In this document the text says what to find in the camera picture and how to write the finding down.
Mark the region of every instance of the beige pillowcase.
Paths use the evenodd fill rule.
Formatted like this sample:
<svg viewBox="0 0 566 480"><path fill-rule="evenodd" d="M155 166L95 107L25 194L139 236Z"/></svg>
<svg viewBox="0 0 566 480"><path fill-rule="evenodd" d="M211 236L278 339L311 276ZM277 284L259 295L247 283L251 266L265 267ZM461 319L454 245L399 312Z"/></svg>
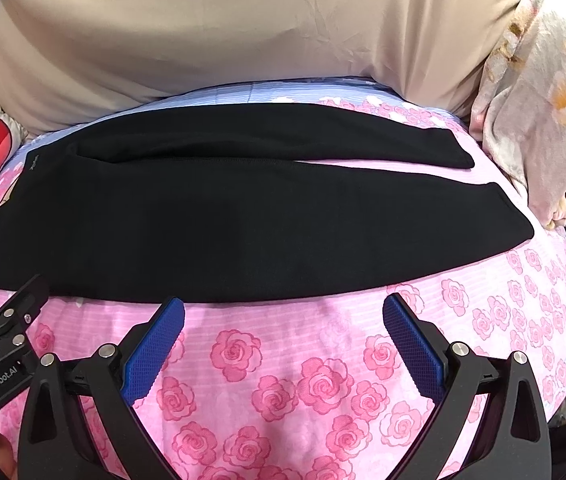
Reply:
<svg viewBox="0 0 566 480"><path fill-rule="evenodd" d="M0 104L30 132L252 80L371 76L470 110L519 0L0 0Z"/></svg>

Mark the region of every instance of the floral fabric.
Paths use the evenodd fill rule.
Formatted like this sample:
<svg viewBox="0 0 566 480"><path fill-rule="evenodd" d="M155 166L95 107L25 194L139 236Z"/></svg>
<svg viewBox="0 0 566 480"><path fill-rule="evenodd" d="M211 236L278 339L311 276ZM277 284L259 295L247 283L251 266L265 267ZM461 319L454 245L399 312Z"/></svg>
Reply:
<svg viewBox="0 0 566 480"><path fill-rule="evenodd" d="M478 354L526 352L547 418L566 395L562 230L541 227L449 115L401 103L379 90L348 92L348 100L327 94L313 101L421 127L448 127L476 166L466 171L398 162L347 165L438 174L474 184L497 182L530 218L536 234L507 254L410 283L311 300L186 305L182 334L149 395L134 405L183 480L386 478L433 409L419 396L383 326L381 307L392 292L400 293L421 319L436 323L449 340L463 340ZM282 91L267 99L300 100ZM0 176L0 201L21 169L21 162L10 164ZM8 296L0 291L0 305ZM120 341L155 309L52 298L28 335L38 354L79 358ZM0 412L0 429L14 444L24 401L21 395ZM111 471L124 476L92 400L82 401L98 451ZM484 406L484 397L476 397L442 476L460 468Z"/></svg>

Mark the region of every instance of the folded black pants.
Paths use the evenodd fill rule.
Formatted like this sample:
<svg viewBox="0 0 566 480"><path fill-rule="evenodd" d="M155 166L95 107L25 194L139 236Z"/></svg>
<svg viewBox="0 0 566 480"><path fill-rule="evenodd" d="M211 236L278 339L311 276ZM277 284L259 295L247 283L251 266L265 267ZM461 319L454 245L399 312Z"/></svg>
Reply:
<svg viewBox="0 0 566 480"><path fill-rule="evenodd" d="M448 130L318 105L171 108L32 150L0 207L0 288L158 303L399 283L534 234L497 184L298 160L473 165ZM15 236L15 226L36 226Z"/></svg>

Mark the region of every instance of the pink rose pattern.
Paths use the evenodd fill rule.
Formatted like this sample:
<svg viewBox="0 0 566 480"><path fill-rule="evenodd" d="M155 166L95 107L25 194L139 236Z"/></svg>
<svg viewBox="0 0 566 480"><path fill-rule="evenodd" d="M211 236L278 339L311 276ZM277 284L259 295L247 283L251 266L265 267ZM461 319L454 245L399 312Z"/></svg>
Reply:
<svg viewBox="0 0 566 480"><path fill-rule="evenodd" d="M549 371L554 369L554 350L551 346L544 346L543 349L543 366Z"/></svg>
<svg viewBox="0 0 566 480"><path fill-rule="evenodd" d="M363 350L363 362L380 380L389 379L400 367L399 353L389 336L368 337Z"/></svg>
<svg viewBox="0 0 566 480"><path fill-rule="evenodd" d="M321 415L338 408L354 385L348 366L340 359L307 359L301 365L301 375L303 379L297 386L298 396Z"/></svg>
<svg viewBox="0 0 566 480"><path fill-rule="evenodd" d="M31 341L36 354L39 357L42 357L44 354L54 351L56 336L50 327L44 323L39 323L36 327L36 333Z"/></svg>
<svg viewBox="0 0 566 480"><path fill-rule="evenodd" d="M210 465L216 460L218 442L214 434L197 422L188 422L174 436L172 450L183 464Z"/></svg>
<svg viewBox="0 0 566 480"><path fill-rule="evenodd" d="M530 344L533 348L540 348L543 346L543 330L535 321L531 320L529 322L528 334Z"/></svg>
<svg viewBox="0 0 566 480"><path fill-rule="evenodd" d="M443 301L451 308L457 316L464 316L465 309L470 303L465 287L453 280L441 282Z"/></svg>
<svg viewBox="0 0 566 480"><path fill-rule="evenodd" d="M536 272L541 272L543 268L543 264L541 263L541 259L538 257L538 253L532 249L525 250L525 259L530 266L536 270Z"/></svg>
<svg viewBox="0 0 566 480"><path fill-rule="evenodd" d="M409 447L422 427L423 416L402 400L381 420L381 442L391 447Z"/></svg>
<svg viewBox="0 0 566 480"><path fill-rule="evenodd" d="M338 462L329 455L319 456L305 475L305 480L354 480L356 474L352 469L351 462Z"/></svg>
<svg viewBox="0 0 566 480"><path fill-rule="evenodd" d="M521 284L511 280L508 282L508 289L509 289L509 297L512 301L518 305L519 308L523 307L523 303L525 303L525 295L523 293L523 289L521 288Z"/></svg>
<svg viewBox="0 0 566 480"><path fill-rule="evenodd" d="M494 296L490 296L487 299L487 302L490 306L490 316L492 317L494 324L501 330L507 330L509 326L509 320L511 318L511 310L507 302L500 296L497 296L496 298Z"/></svg>
<svg viewBox="0 0 566 480"><path fill-rule="evenodd" d="M521 259L518 256L516 251L509 251L508 253L508 264L517 274L523 273L523 264L521 263Z"/></svg>
<svg viewBox="0 0 566 480"><path fill-rule="evenodd" d="M260 469L256 480L303 480L298 471L281 469L275 465L266 465Z"/></svg>
<svg viewBox="0 0 566 480"><path fill-rule="evenodd" d="M156 402L164 420L178 422L196 411L194 390L174 377L163 377L162 388L156 393Z"/></svg>
<svg viewBox="0 0 566 480"><path fill-rule="evenodd" d="M525 275L525 288L527 289L527 291L529 292L529 295L532 298L535 298L536 296L538 296L538 287L534 283L534 280L527 275Z"/></svg>
<svg viewBox="0 0 566 480"><path fill-rule="evenodd" d="M414 311L414 314L421 314L423 309L425 309L425 304L423 303L418 288L408 285L407 283L387 287L388 296L395 292L398 292L402 296L405 303L407 303L410 306L410 309Z"/></svg>
<svg viewBox="0 0 566 480"><path fill-rule="evenodd" d="M472 315L474 316L474 320L472 321L474 332L485 341L494 331L494 323L484 310L475 308Z"/></svg>
<svg viewBox="0 0 566 480"><path fill-rule="evenodd" d="M260 436L254 426L246 426L225 441L223 460L245 469L256 469L265 465L271 451L269 439Z"/></svg>
<svg viewBox="0 0 566 480"><path fill-rule="evenodd" d="M268 422L281 420L298 405L296 386L292 381L268 375L258 381L252 393L252 406Z"/></svg>
<svg viewBox="0 0 566 480"><path fill-rule="evenodd" d="M405 123L430 127L442 127L444 124L455 133L464 135L457 124L417 107L377 106L370 102L362 106L345 101L339 104L324 103L393 117ZM451 314L441 320L442 329L449 333L453 333L452 320L467 316L470 312L471 316L465 319L472 321L470 337L473 336L475 340L468 339L467 342L472 344L477 354L497 354L497 346L491 342L501 344L499 341L503 337L509 340L512 350L528 351L532 359L534 352L537 352L537 362L542 362L543 368L549 373L540 380L543 401L550 408L556 407L566 391L566 296L561 298L566 293L566 251L555 260L544 256L544 262L537 251L529 248L510 251L501 258L508 262L506 269L509 275L500 284L498 292L492 292L487 299L477 294L480 289L471 279L461 279L461 284L453 278L439 278L437 290L433 291L432 280L428 278L422 285L421 282L418 285L400 284L388 287L386 292L401 294L420 316L427 317L426 305L431 304L432 311L442 305L444 311ZM504 290L504 283L508 284L507 291ZM67 330L54 333L59 327L60 317L47 315L54 309L58 311L54 302L50 302L28 333L39 354L66 352L68 348ZM358 354L358 362L337 359L335 357L340 356L338 353L328 354L322 358L306 359L300 368L284 375L279 373L277 377L253 374L264 360L260 338L236 329L219 332L216 341L205 347L210 358L208 363L211 362L214 370L220 370L218 378L228 388L233 387L230 386L232 383L252 381L247 390L243 388L239 391L244 391L246 398L251 396L250 410L256 418L252 419L252 425L243 424L239 429L233 428L227 432L220 430L223 434L219 434L217 439L215 430L223 425L209 425L206 428L205 424L191 420L203 415L197 410L198 399L188 385L196 382L192 378L194 376L187 373L192 364L186 357L183 332L163 366L163 374L157 379L153 393L135 402L134 407L142 408L140 413L144 414L160 410L164 434L170 439L165 446L168 460L184 480L245 480L245 477L256 480L355 480L352 462L360 464L359 467L365 471L370 448L379 444L387 446L388 451L395 449L399 454L404 453L432 410L431 403L423 411L414 402L391 402L390 393L396 391L399 378L403 377L398 373L402 361L386 335L365 337L363 355ZM476 346L478 342L487 351ZM79 354L84 354L84 349L80 349ZM200 358L197 359L196 367L200 368ZM349 373L348 365L356 380ZM196 391L205 396L204 390ZM111 470L124 473L120 463L116 463L93 401L85 398L81 402L98 452ZM13 444L14 438L18 437L23 403L24 397L18 401L18 405L15 400L0 413L1 426L6 427L6 434ZM470 423L480 420L483 405L484 399L476 397L468 417ZM291 468L274 465L271 461L273 441L270 442L270 438L280 431L277 425L287 424L286 420L299 416L294 413L296 410L303 410L304 418L315 413L315 416L325 420L324 447L317 448L313 456L309 455L304 465L293 465ZM277 429L269 433L265 428ZM450 459L444 472L453 473L459 467L458 460Z"/></svg>
<svg viewBox="0 0 566 480"><path fill-rule="evenodd" d="M209 356L212 366L222 370L230 383L242 381L260 366L263 359L260 339L236 329L220 332Z"/></svg>
<svg viewBox="0 0 566 480"><path fill-rule="evenodd" d="M352 412L359 418L370 422L378 418L390 403L387 390L382 384L361 381L356 385L356 394L352 397Z"/></svg>
<svg viewBox="0 0 566 480"><path fill-rule="evenodd" d="M527 329L527 318L525 314L523 314L523 311L516 308L512 311L512 324L519 332L525 332Z"/></svg>
<svg viewBox="0 0 566 480"><path fill-rule="evenodd" d="M325 446L338 460L356 458L372 441L369 424L349 415L339 415L332 422L332 430L325 438Z"/></svg>

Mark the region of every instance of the mattress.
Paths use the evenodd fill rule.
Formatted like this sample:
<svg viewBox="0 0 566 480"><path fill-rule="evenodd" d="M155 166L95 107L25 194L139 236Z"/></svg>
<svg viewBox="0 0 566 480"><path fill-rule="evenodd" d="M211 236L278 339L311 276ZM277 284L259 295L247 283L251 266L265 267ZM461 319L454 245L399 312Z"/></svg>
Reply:
<svg viewBox="0 0 566 480"><path fill-rule="evenodd" d="M507 254L414 282L306 300L187 304L183 332L148 396L134 405L181 478L385 478L433 409L430 400L419 396L383 326L381 307L392 292L399 292L421 319L434 322L448 340L465 341L478 354L505 358L511 351L525 351L549 419L566 396L566 236L562 229L547 232L539 225L460 121L358 79L205 89L124 113L246 102L319 103L424 128L449 128L473 156L473 169L383 161L345 164L470 184L496 182L529 218L535 234ZM23 146L0 174L0 202L29 150L78 128ZM436 218L431 228L437 229ZM35 229L13 226L14 236L27 237ZM0 290L0 306L9 296ZM150 319L156 307L51 298L28 335L40 355L53 351L61 359L79 358L101 344L119 342L132 325ZM290 316L291 309L302 315ZM0 412L0 430L15 446L24 401L23 394ZM125 476L94 404L83 401L98 451L112 472ZM460 468L484 404L483 397L476 397L442 476Z"/></svg>

